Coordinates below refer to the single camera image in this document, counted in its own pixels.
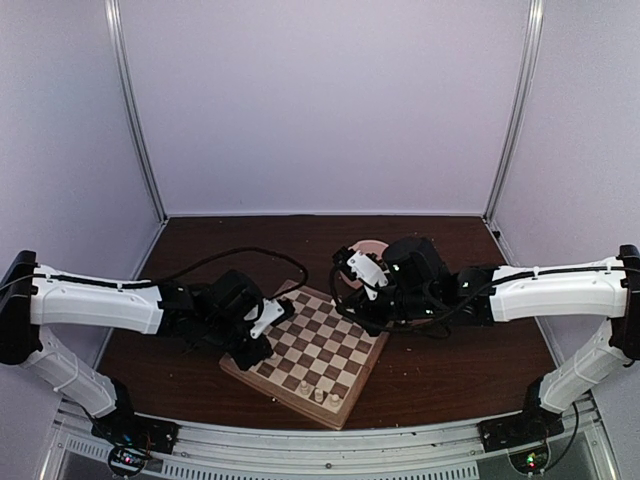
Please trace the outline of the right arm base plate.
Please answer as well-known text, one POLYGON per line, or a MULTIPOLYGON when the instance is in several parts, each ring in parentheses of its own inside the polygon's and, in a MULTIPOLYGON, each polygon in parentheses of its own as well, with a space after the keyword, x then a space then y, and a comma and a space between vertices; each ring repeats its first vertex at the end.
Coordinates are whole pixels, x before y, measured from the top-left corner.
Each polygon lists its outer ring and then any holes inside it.
POLYGON ((543 442, 565 431, 562 418, 530 417, 523 412, 485 420, 478 424, 484 451, 512 449, 535 442, 543 442))

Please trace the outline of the white bishop piece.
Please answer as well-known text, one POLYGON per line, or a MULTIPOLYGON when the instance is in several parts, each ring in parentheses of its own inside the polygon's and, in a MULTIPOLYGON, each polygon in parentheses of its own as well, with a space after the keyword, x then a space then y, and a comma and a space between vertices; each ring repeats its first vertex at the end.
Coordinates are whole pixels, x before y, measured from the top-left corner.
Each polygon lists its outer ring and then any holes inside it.
POLYGON ((299 387, 300 387, 300 394, 301 395, 308 395, 309 394, 310 385, 309 385, 309 383, 307 381, 302 380, 300 385, 299 385, 299 387))

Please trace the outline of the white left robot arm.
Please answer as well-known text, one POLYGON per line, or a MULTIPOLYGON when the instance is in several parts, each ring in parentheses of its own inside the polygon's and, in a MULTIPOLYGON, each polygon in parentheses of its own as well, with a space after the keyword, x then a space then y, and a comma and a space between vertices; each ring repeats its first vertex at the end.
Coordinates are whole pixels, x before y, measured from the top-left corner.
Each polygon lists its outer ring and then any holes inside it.
POLYGON ((241 272, 212 284, 75 276, 19 252, 1 280, 1 361, 35 372, 80 404, 123 444, 144 433, 126 387, 97 373, 52 334, 53 324, 102 326, 210 343, 247 370, 273 353, 264 332, 289 305, 263 296, 241 272))

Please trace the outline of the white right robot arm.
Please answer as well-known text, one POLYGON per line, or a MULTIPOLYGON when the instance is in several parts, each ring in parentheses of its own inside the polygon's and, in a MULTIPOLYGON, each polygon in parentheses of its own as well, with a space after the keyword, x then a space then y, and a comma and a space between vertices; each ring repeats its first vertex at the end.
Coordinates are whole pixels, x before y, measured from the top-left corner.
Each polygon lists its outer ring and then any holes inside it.
POLYGON ((336 305, 368 332, 490 326, 536 316, 596 315, 594 336, 533 382, 512 430, 530 442, 583 393, 639 359, 639 251, 623 245, 603 260, 556 267, 467 267, 451 272, 427 238, 406 237, 375 257, 343 247, 334 267, 360 288, 336 305))

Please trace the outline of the pink double bowl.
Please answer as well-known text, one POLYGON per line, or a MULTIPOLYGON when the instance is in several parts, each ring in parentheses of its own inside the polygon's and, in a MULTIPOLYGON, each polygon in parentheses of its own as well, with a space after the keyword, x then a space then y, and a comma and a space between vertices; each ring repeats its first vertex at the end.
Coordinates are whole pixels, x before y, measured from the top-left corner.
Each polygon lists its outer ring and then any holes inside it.
POLYGON ((450 308, 443 288, 451 274, 432 242, 424 237, 405 237, 391 244, 361 241, 350 247, 370 256, 383 269, 388 285, 399 292, 394 306, 396 323, 435 319, 450 308))

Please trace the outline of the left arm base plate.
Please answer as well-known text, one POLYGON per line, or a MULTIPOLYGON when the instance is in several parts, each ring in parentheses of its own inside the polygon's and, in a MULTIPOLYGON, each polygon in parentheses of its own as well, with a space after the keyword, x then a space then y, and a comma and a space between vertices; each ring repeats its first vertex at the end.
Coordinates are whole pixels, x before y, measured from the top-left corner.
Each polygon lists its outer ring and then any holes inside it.
POLYGON ((135 415, 132 419, 91 419, 93 436, 102 438, 116 447, 142 453, 171 454, 179 426, 174 422, 135 415))

